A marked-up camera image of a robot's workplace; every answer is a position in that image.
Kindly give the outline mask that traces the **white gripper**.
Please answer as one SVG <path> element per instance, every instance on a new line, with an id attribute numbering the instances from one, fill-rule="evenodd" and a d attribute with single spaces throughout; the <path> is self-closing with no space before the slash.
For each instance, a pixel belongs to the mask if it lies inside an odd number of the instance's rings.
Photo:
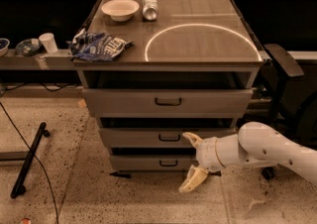
<path id="1" fill-rule="evenodd" d="M 180 193 L 187 193 L 194 190 L 207 178 L 208 171 L 220 171 L 222 165 L 216 151 L 216 137 L 201 139 L 198 135 L 191 132 L 184 132 L 182 136 L 196 148 L 196 159 L 200 164 L 200 166 L 191 166 L 189 168 L 185 181 L 178 189 Z"/>

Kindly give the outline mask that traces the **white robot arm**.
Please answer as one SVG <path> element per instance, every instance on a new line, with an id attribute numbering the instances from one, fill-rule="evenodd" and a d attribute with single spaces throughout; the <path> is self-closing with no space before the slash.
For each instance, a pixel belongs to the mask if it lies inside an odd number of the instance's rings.
<path id="1" fill-rule="evenodd" d="M 194 190 L 209 173 L 228 166 L 266 168 L 282 165 L 317 184 L 317 151 L 290 141 L 266 124 L 249 122 L 237 134 L 223 138 L 201 139 L 190 132 L 185 132 L 183 137 L 195 148 L 198 166 L 189 168 L 186 180 L 179 188 L 181 193 Z"/>

